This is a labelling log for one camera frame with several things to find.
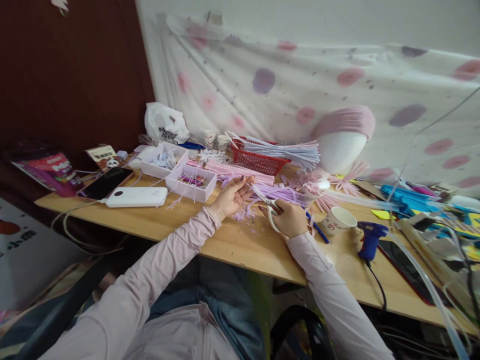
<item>pink long-sleeve shirt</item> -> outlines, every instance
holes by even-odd
[[[149,321],[150,306],[221,223],[208,207],[150,248],[41,359],[235,359],[204,303]],[[328,324],[340,359],[393,359],[334,266],[309,233],[287,241]]]

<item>pink hat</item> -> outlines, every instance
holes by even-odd
[[[322,117],[313,137],[318,138],[329,133],[354,132],[364,134],[368,141],[374,130],[374,114],[368,107],[359,105],[346,107]]]

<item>hand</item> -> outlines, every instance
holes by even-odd
[[[223,221],[227,216],[235,214],[245,200],[254,193],[245,183],[255,184],[255,177],[251,175],[247,178],[245,176],[233,178],[221,190],[216,200],[210,206],[210,209],[217,214],[220,221]]]
[[[306,211],[300,205],[292,204],[283,199],[278,199],[276,204],[283,210],[283,213],[278,216],[274,215],[272,218],[282,234],[291,239],[309,230]],[[267,209],[263,206],[259,206],[259,208],[263,215],[268,218]]]

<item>pen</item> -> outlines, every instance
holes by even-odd
[[[308,218],[308,220],[310,220],[310,221],[312,220],[312,215],[310,215],[310,213],[308,211],[306,212],[306,217]],[[315,221],[313,222],[313,228],[318,232],[318,234],[321,236],[321,238],[323,239],[325,244],[330,244],[330,241],[327,239],[324,232],[320,229],[320,227],[317,225],[317,223]]]

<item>person's left hand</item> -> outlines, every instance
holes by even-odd
[[[227,216],[235,214],[244,204],[245,200],[252,196],[254,191],[245,183],[255,184],[255,177],[236,177],[221,190],[220,194],[210,206],[219,220],[223,221]]]

